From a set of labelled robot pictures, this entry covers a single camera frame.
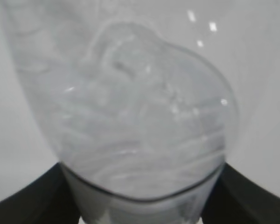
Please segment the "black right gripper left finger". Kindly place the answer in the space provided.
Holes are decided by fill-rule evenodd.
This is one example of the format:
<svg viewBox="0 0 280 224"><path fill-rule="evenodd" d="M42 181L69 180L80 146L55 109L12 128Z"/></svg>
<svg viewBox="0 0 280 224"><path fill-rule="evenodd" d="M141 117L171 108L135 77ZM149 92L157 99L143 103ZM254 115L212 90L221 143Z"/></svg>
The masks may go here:
<svg viewBox="0 0 280 224"><path fill-rule="evenodd" d="M80 217L58 163L0 202L0 224L77 224Z"/></svg>

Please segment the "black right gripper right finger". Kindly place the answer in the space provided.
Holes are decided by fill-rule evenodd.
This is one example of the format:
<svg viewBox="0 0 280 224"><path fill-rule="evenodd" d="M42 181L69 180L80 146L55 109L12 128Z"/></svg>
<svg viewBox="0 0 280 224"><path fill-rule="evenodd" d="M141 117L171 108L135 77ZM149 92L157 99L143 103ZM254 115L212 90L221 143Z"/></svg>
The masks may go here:
<svg viewBox="0 0 280 224"><path fill-rule="evenodd" d="M226 164L202 212L204 224L280 224L280 198Z"/></svg>

